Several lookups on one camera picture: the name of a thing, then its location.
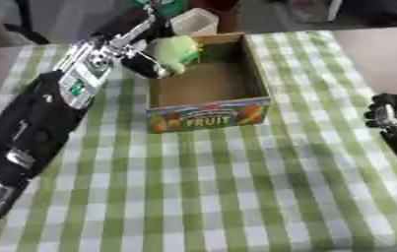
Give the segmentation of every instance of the white container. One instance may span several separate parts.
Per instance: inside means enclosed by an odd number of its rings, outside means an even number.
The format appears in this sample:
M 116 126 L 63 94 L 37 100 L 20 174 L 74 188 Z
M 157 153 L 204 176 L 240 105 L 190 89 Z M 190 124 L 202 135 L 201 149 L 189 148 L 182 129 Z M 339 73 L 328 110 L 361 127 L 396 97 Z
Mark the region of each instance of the white container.
M 217 16 L 195 8 L 171 19 L 173 30 L 178 35 L 214 35 L 218 33 Z

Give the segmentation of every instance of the floor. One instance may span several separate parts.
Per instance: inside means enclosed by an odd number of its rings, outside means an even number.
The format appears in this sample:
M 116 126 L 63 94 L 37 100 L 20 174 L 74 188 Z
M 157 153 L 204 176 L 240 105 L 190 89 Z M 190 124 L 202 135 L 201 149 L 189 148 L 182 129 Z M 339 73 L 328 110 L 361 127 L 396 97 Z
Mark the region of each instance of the floor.
M 33 24 L 51 42 L 71 42 L 84 38 L 97 26 L 126 10 L 132 0 L 33 0 Z M 17 24 L 14 0 L 0 0 L 0 18 Z M 286 3 L 271 0 L 243 0 L 238 30 L 250 33 L 301 30 L 337 30 L 363 27 L 362 22 L 341 10 L 333 23 L 305 24 L 293 19 Z

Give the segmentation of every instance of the cardboard box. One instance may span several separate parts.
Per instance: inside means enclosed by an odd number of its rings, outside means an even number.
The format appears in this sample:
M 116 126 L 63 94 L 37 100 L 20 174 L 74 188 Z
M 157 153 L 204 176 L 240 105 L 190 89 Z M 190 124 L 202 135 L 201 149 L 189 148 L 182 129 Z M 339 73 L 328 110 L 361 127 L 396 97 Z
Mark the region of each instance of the cardboard box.
M 270 97 L 243 33 L 194 37 L 200 59 L 183 75 L 150 84 L 152 133 L 209 129 L 264 121 Z

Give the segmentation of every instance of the table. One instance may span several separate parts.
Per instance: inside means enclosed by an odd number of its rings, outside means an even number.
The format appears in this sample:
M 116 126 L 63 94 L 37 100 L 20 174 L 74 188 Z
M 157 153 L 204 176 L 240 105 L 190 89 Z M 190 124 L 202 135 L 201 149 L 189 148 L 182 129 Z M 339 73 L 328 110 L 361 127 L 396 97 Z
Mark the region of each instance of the table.
M 334 34 L 370 87 L 397 94 L 397 28 Z M 19 51 L 20 47 L 0 48 L 0 86 Z
M 148 135 L 144 86 L 115 72 L 0 249 L 395 249 L 397 161 L 364 127 L 371 91 L 331 33 L 249 40 L 276 101 L 266 123 Z M 52 48 L 27 57 L 28 75 Z

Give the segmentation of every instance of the fruit illustration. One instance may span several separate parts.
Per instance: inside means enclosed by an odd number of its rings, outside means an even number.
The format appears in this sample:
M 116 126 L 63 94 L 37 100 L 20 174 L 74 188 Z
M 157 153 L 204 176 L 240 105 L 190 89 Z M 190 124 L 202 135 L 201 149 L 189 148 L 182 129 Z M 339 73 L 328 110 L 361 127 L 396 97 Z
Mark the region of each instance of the fruit illustration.
M 247 124 L 251 122 L 258 122 L 261 118 L 262 106 L 257 104 L 250 104 L 245 106 L 239 112 L 239 124 Z
M 165 119 L 162 115 L 154 114 L 149 119 L 149 123 L 151 127 L 157 132 L 161 133 L 167 130 L 167 124 L 165 123 Z
M 179 130 L 181 128 L 181 121 L 178 119 L 170 119 L 167 123 L 169 128 L 173 130 Z

